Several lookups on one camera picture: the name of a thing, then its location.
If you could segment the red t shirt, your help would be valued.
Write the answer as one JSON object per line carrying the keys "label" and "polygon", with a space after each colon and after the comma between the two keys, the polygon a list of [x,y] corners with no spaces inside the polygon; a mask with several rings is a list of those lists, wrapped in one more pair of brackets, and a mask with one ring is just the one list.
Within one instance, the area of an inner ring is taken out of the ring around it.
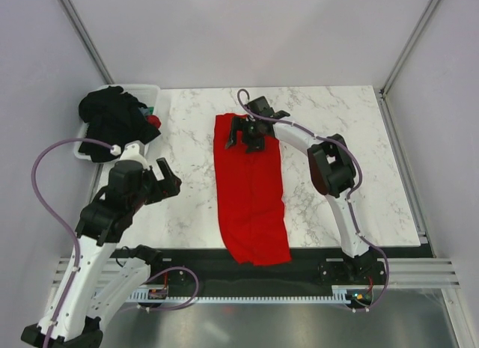
{"label": "red t shirt", "polygon": [[284,223],[279,142],[266,137],[265,150],[255,153],[247,153],[241,142],[227,148],[233,117],[231,113],[216,116],[213,137],[223,243],[237,263],[287,263],[291,254]]}

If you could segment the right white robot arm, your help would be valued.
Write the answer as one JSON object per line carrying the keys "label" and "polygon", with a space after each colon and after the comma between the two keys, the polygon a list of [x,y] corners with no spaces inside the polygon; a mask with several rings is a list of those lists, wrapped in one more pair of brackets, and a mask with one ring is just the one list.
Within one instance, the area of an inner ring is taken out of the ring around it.
{"label": "right white robot arm", "polygon": [[351,260],[343,264],[346,280],[357,284],[370,274],[366,260],[360,258],[371,247],[361,234],[359,221],[354,212],[352,193],[362,183],[362,171],[354,155],[347,148],[343,136],[336,134],[322,137],[300,123],[295,122],[288,112],[275,111],[262,96],[247,103],[241,99],[248,91],[237,92],[239,105],[245,117],[235,116],[225,147],[235,146],[240,140],[247,153],[266,149],[266,137],[273,137],[304,153],[308,158],[311,182],[326,198],[340,234],[341,250]]}

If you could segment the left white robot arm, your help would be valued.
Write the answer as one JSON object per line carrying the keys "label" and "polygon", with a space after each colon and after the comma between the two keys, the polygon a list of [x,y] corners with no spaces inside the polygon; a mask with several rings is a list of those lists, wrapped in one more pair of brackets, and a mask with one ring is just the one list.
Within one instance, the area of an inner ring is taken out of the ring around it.
{"label": "left white robot arm", "polygon": [[32,347],[99,347],[104,332],[140,285],[164,275],[162,253],[138,245],[125,266],[99,294],[95,293],[104,266],[114,253],[133,216],[145,205],[180,193],[181,180],[166,159],[156,161],[163,175],[156,179],[142,156],[119,159],[109,180],[80,213],[73,232],[74,248],[55,298],[39,323],[26,326],[21,340]]}

